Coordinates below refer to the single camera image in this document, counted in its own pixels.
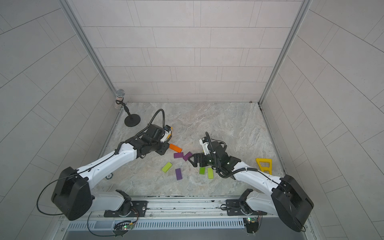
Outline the circuit board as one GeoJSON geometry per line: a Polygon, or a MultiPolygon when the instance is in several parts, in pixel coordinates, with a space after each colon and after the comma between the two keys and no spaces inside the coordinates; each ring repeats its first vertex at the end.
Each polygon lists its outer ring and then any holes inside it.
{"type": "Polygon", "coordinates": [[[136,222],[132,221],[122,221],[117,224],[115,224],[113,228],[113,232],[115,236],[123,236],[125,235],[128,231],[132,230],[136,225],[136,222]]]}
{"type": "Polygon", "coordinates": [[[258,218],[243,218],[244,226],[248,234],[255,234],[260,228],[258,218]]]}

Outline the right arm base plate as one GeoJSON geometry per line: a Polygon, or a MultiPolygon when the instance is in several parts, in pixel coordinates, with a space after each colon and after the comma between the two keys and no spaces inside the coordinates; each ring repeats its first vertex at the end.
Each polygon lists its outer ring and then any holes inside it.
{"type": "Polygon", "coordinates": [[[246,205],[244,201],[240,200],[226,200],[220,206],[222,211],[227,212],[228,216],[266,216],[267,213],[263,211],[254,211],[246,205]]]}

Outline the left circuit board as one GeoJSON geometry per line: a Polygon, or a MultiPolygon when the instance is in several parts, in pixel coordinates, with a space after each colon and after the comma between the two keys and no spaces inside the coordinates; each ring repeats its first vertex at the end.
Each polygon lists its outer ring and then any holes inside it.
{"type": "Polygon", "coordinates": [[[125,235],[128,231],[132,230],[136,225],[136,222],[132,221],[122,221],[117,224],[115,224],[113,228],[113,232],[115,236],[123,236],[125,235]]]}

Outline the lime green block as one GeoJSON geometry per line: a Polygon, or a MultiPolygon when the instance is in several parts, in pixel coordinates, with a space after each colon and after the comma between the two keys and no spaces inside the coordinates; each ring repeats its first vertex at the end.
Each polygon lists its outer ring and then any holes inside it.
{"type": "Polygon", "coordinates": [[[213,179],[214,178],[214,171],[212,168],[208,168],[208,179],[213,179]]]}
{"type": "Polygon", "coordinates": [[[166,173],[172,166],[173,166],[172,163],[170,162],[166,163],[166,165],[162,168],[162,172],[166,173]]]}

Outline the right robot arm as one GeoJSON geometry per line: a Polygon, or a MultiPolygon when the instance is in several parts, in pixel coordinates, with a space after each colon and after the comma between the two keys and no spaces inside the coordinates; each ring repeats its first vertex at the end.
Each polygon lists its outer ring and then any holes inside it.
{"type": "Polygon", "coordinates": [[[224,179],[231,178],[252,186],[239,199],[245,215],[262,211],[278,216],[295,232],[304,231],[304,225],[314,208],[314,203],[295,178],[285,175],[272,176],[252,168],[240,159],[229,156],[223,142],[200,140],[203,152],[188,153],[187,160],[196,167],[210,167],[224,179]]]}

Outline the right circuit board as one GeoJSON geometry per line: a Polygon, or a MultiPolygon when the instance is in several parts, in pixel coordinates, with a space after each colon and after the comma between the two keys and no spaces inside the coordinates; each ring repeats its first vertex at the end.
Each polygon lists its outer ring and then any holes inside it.
{"type": "Polygon", "coordinates": [[[255,234],[260,228],[258,218],[243,218],[244,226],[248,234],[255,234]]]}

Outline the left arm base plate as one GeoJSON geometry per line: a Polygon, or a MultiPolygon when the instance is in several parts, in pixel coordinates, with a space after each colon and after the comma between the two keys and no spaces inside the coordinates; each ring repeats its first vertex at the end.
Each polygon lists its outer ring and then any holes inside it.
{"type": "Polygon", "coordinates": [[[130,201],[123,204],[117,211],[105,211],[105,218],[144,217],[148,201],[130,201]]]}

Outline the purple block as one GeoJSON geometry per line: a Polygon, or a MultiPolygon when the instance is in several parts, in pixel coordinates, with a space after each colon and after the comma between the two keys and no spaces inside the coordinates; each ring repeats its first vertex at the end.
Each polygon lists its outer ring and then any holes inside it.
{"type": "Polygon", "coordinates": [[[179,159],[179,158],[183,158],[184,157],[184,153],[181,152],[181,153],[174,153],[174,159],[179,159]]]}
{"type": "Polygon", "coordinates": [[[183,179],[183,176],[182,176],[182,170],[181,170],[181,169],[176,169],[176,170],[175,170],[175,173],[176,173],[177,181],[183,179]]]}
{"type": "Polygon", "coordinates": [[[188,152],[186,155],[183,156],[183,160],[186,162],[186,161],[188,161],[192,156],[193,156],[193,154],[192,154],[191,152],[188,152]]]}

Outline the aluminium rail frame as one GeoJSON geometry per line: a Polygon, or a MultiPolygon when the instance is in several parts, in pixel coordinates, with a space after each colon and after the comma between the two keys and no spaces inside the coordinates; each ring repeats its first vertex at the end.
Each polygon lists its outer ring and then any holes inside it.
{"type": "Polygon", "coordinates": [[[148,198],[147,200],[138,201],[148,201],[147,210],[153,209],[155,211],[168,212],[179,211],[181,214],[197,214],[203,211],[208,211],[209,209],[221,210],[220,206],[226,202],[226,200],[215,198],[187,197],[148,198]]]}

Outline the orange block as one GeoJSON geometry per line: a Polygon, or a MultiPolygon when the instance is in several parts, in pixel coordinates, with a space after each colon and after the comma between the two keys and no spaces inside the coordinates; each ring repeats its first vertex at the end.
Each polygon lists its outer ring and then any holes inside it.
{"type": "Polygon", "coordinates": [[[176,153],[181,153],[183,151],[181,148],[173,144],[170,144],[170,149],[175,151],[176,153]]]}

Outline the yellow triangle frame piece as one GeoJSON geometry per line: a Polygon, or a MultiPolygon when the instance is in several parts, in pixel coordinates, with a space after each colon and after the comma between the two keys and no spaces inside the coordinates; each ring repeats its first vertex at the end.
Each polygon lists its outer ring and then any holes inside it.
{"type": "Polygon", "coordinates": [[[259,166],[259,169],[262,172],[272,175],[272,169],[273,169],[272,159],[256,158],[256,162],[259,166]]]}

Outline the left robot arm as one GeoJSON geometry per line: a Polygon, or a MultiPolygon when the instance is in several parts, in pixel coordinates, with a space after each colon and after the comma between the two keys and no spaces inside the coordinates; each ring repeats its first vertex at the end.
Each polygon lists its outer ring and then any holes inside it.
{"type": "Polygon", "coordinates": [[[170,126],[161,128],[150,124],[145,132],[120,142],[104,157],[78,169],[64,169],[53,191],[52,202],[70,221],[94,211],[112,211],[120,217],[128,216],[133,208],[128,194],[122,190],[94,192],[93,188],[109,174],[137,158],[144,158],[151,152],[164,155],[171,136],[170,126]]]}

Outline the microphone on black stand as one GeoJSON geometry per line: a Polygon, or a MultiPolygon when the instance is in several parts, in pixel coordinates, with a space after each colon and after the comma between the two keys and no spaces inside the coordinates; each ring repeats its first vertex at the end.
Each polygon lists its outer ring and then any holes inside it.
{"type": "Polygon", "coordinates": [[[124,96],[125,91],[123,89],[118,89],[116,91],[116,100],[115,103],[118,107],[121,107],[124,109],[124,111],[127,113],[127,117],[124,120],[124,123],[127,127],[134,127],[137,126],[141,118],[137,114],[131,114],[129,108],[127,107],[126,103],[124,103],[124,96]]]}

